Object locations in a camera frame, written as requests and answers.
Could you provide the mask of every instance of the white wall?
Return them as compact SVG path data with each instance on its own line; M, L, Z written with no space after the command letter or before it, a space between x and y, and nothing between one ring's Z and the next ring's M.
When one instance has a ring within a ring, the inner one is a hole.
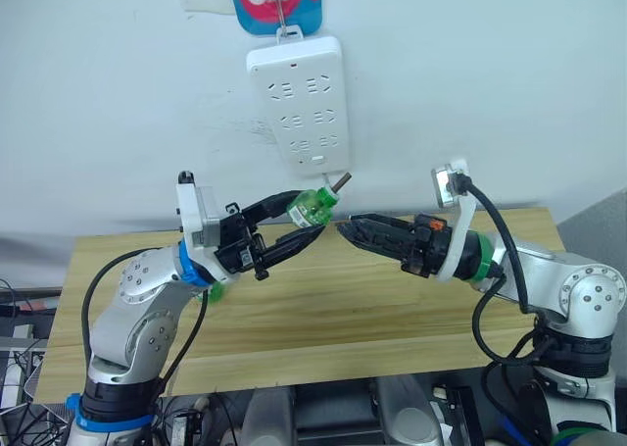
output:
M429 170L452 156L499 203L558 221L627 184L625 0L323 6L353 135L343 212L433 209ZM67 259L73 235L176 227L183 169L222 203L318 185L286 172L248 85L246 53L268 42L178 0L0 0L9 251ZM0 263L16 285L61 273Z

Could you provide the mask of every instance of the power socket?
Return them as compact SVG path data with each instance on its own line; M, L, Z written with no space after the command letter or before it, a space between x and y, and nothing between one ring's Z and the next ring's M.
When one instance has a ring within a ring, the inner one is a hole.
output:
M301 175L346 170L349 129L339 41L301 34L251 51L246 64L292 170Z

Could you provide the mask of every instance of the black cable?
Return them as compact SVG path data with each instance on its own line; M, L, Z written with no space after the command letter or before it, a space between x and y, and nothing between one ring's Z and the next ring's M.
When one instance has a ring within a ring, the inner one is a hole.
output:
M8 289L11 292L12 295L12 300L13 300L13 307L14 307L14 311L16 309L18 309L18 306L16 304L16 299L17 300L23 300L28 304L28 307L34 312L34 309L32 308L32 304L30 304L30 299L28 299L26 296L20 294L18 291L16 291L13 286L11 284L9 284L9 281L7 281L6 279L0 277L0 282L2 282L5 287L3 287L3 289Z
M516 249L516 244L513 241L513 237L509 232L509 228L503 216L497 209L497 207L490 201L488 196L486 196L483 191L477 188L473 183L470 176L466 176L465 174L458 173L455 178L455 187L458 192L468 192L472 194L477 201L479 201L485 210L490 215L490 218L494 222L494 225L497 227L499 234L501 235L501 239L503 240L503 244L507 250L507 256L509 257L509 262L511 263L511 270L513 272L513 278L516 283L516 292L518 293L518 306L520 307L520 312L523 314L529 314L529 301L528 301L528 292L527 292L527 283L525 281L525 274L522 270L522 265L520 263L520 258L518 257L518 250Z
M16 429L16 434L22 429L24 425L24 420L26 419L26 413L30 412L30 404L26 404L26 408L22 411L22 416L20 417L20 422L18 423L18 428Z
M59 434L59 432L59 427L55 423L53 423L52 426L50 426L48 429L36 433L28 443L28 446L42 446L43 444L50 444L50 437L46 436L56 436L57 434Z
M534 328L528 333L525 333L516 346L511 350L509 358L515 357L520 351L524 348L524 346L531 340L536 334L536 329ZM514 415L506 406L504 406L497 398L492 394L489 388L488 379L490 372L500 364L497 362L492 362L488 366L486 366L481 372L481 388L486 396L486 398L490 401L490 403L494 406L494 408L504 417L507 417L514 426L521 432L525 433L526 438L529 442L537 446L544 446L546 443L539 438L535 431L529 428L523 421L521 421L516 415Z
M511 383L511 379L509 379L509 373L507 369L509 366L501 365L501 380L503 381L503 385L507 389L507 393L512 399L517 399L516 389L513 388L513 384Z
M490 349L486 341L483 339L483 335L481 334L481 314L483 314L483 310L488 305L488 302L497 295L499 290L506 283L506 276L504 274L501 275L499 279L486 291L486 293L481 297L479 302L474 308L472 313L472 334L474 335L474 339L479 345L481 351L483 351L492 361L500 363L502 365L507 366L523 366L529 365L534 361L537 361L551 346L555 343L552 338L546 338L540 345L534 348L534 350L521 358L516 358L515 355L509 355L506 357L500 356L496 354L494 351Z
M50 438L47 442L45 442L45 443L39 443L37 446L50 446L50 445L54 444L54 442L55 442L57 439L61 438L61 437L65 434L65 432L66 432L65 430L63 430L63 431L59 431L59 432L58 432L55 436L53 436L52 438Z
M124 253L123 255L114 258L100 271L98 271L89 283L89 286L87 287L87 292L85 292L85 297L82 300L82 307L80 309L80 328L82 332L82 347L85 355L86 369L89 368L89 361L91 360L91 345L89 344L89 305L91 304L91 299L94 295L94 291L96 290L96 286L98 286L98 283L103 278L103 276L115 265L123 262L124 260L128 260L129 258L137 256L147 250L154 250L154 248L142 248L140 250L133 250L132 252Z
M20 371L22 371L22 374L28 377L28 374L26 373L26 368L22 366L22 363L20 362L20 353L18 352L13 353L13 361L15 361L15 364L20 367Z
M168 437L166 436L164 431L162 431L161 429L158 429L158 428L153 428L153 434L157 435L157 438L159 439L159 444L161 444L162 446L168 446L169 445Z
M67 445L70 440L70 433L72 431L72 424L74 421L74 415L70 416L68 423L66 424L66 429L63 430L62 435L59 437L59 443L62 445Z
M222 395L219 392L216 392L216 397L219 403L222 405L222 409L224 410L224 414L226 415L226 419L228 420L228 426L231 428L231 434L233 435L233 443L235 446L239 446L237 444L237 438L235 437L235 427L233 426L233 420L231 419L231 415L226 408L226 404L224 403L224 399L222 399Z
M16 299L16 291L13 290L13 287L11 287L11 284L9 284L9 282L6 279L2 279L0 278L0 282L4 283L6 285L6 289L9 290L9 292L11 293L11 301L13 303L13 313L11 316L11 334L13 334L13 331L15 330L16 327L16 318L18 317L18 300Z
M16 434L16 437L13 438L13 440L11 442L9 442L9 446L15 446L16 444L18 444L18 440L21 439L24 436L24 434L32 428L32 426L34 424L36 424L38 421L40 421L43 418L44 415L46 415L46 411L45 410L43 412L41 412L38 416L36 416L27 426L25 426L22 431L19 431Z
M159 399L159 405L155 407L155 409L157 410L156 413L156 419L155 419L155 424L154 424L154 428L156 428L159 424L161 424L162 420L164 419L164 398L161 397Z
M37 348L34 348L34 346L39 343L41 340L40 339L36 339L35 341L33 341L32 343L30 343L30 345L28 345L26 347L25 350L21 351L21 352L16 352L13 354L13 356L0 356L0 360L14 360L16 361L16 357L22 358L22 361L25 363L28 363L28 360L24 359L24 356L28 354L29 351L42 351L39 350Z
M161 399L161 416L160 418L157 420L157 424L161 426L161 430L164 431L165 436L166 436L166 441L169 444L169 440L168 440L168 433L166 432L166 419L168 418L169 414L168 414L168 410L169 408L172 406L172 404L174 403L174 400L176 400L176 397L172 397L171 399L169 399L168 404L166 405L166 407L164 408L164 398L162 397Z
M159 396L162 394L162 392L166 390L166 385L168 385L168 382L171 379L174 372L176 371L176 368L178 368L178 365L180 365L181 360L187 354L187 351L189 350L190 346L192 346L192 343L194 342L194 338L196 338L196 335L200 331L200 327L202 326L203 321L205 320L205 314L207 313L208 305L209 305L209 290L205 289L203 291L203 302L200 306L198 319L196 319L196 323L194 323L194 326L192 327L192 331L189 332L189 336L187 337L187 340L185 340L185 343L183 344L180 351L176 355L176 358L174 358L174 361L172 361L172 364L169 365L169 368L166 371L166 375L164 375L164 377L159 382L157 389L155 389L155 393L153 394L151 404L154 402L157 402L157 399L159 398Z

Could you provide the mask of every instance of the blue strap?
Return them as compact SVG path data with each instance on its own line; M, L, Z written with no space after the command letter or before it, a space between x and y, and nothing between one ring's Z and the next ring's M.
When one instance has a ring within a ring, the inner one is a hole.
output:
M200 277L192 261L187 254L187 247L185 246L185 240L181 240L178 244L178 258L180 258L180 265L183 267L183 275L181 279L195 286L209 286L209 283Z
M141 428L153 421L152 415L145 415L138 419L126 421L100 422L86 419L80 413L80 394L72 394L66 401L66 406L74 411L74 420L76 424L85 431L94 433L117 433L119 431L128 431L131 429Z

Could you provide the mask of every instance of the fish sticker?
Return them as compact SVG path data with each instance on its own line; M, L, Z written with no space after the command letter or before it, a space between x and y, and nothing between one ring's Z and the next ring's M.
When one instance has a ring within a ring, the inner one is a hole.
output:
M275 34L280 27L277 0L233 0L237 18L248 32ZM288 25L298 25L303 34L315 32L322 21L321 0L281 0Z

